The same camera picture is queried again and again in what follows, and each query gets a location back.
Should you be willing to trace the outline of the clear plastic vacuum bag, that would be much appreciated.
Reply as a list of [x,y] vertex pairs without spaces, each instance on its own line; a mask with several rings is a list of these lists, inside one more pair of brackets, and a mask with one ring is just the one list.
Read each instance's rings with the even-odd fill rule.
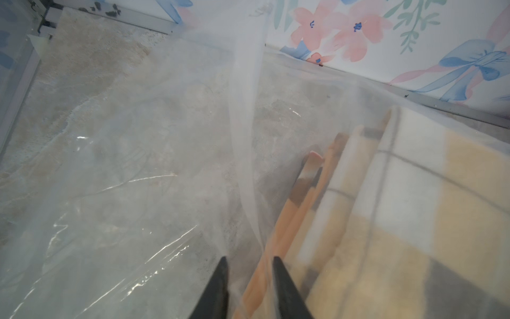
[[159,7],[168,36],[34,168],[2,318],[188,318],[223,256],[233,318],[311,151],[394,107],[457,122],[425,98],[509,115],[508,1]]

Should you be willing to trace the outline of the orange cream striped blanket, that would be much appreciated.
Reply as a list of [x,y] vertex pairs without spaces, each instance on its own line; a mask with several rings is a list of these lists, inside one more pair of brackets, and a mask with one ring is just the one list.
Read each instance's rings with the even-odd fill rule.
[[287,263],[315,318],[508,318],[509,145],[394,107],[355,129]]

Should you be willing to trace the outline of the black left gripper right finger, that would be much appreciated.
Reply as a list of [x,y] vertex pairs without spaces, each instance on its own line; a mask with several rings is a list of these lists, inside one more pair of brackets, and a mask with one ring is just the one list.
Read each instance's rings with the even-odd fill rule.
[[272,271],[279,318],[313,319],[280,257],[273,258]]

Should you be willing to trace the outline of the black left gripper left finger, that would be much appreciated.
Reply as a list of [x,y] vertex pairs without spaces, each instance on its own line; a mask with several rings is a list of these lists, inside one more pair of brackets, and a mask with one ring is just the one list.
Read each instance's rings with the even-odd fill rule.
[[229,304],[228,280],[229,265],[226,256],[223,256],[189,319],[225,319]]

